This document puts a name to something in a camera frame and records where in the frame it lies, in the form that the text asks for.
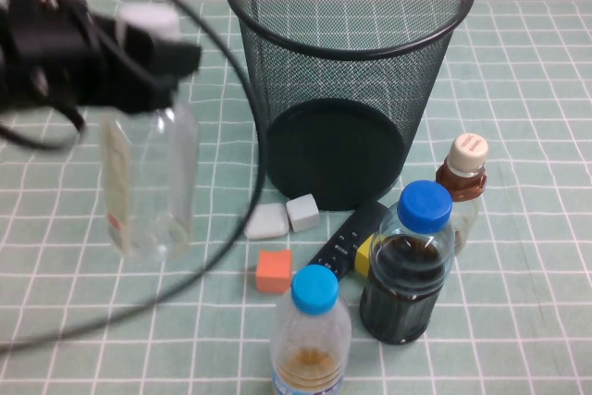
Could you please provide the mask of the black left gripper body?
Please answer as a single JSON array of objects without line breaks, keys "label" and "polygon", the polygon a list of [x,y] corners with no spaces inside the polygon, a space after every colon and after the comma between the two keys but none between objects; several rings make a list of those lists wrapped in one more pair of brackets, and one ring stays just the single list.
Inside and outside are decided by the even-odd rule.
[{"label": "black left gripper body", "polygon": [[11,106],[98,107],[102,51],[86,0],[11,0]]}]

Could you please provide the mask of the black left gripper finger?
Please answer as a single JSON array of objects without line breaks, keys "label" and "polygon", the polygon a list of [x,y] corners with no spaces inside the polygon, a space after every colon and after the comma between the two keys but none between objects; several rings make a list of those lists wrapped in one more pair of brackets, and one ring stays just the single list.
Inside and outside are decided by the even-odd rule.
[{"label": "black left gripper finger", "polygon": [[100,44],[105,74],[96,96],[98,107],[114,108],[125,114],[150,114],[172,106],[173,96],[179,86],[178,79],[168,75],[152,76],[127,56],[123,56],[123,60],[129,65],[132,74],[121,77],[113,75],[108,70],[102,44],[107,49],[120,50],[118,44],[110,40]]},{"label": "black left gripper finger", "polygon": [[108,70],[119,77],[131,75],[127,56],[152,76],[172,76],[184,79],[197,71],[201,64],[203,48],[179,37],[163,37],[135,25],[117,23],[115,19],[94,15],[93,23],[106,33],[108,40],[119,45],[120,50],[105,51]]}]

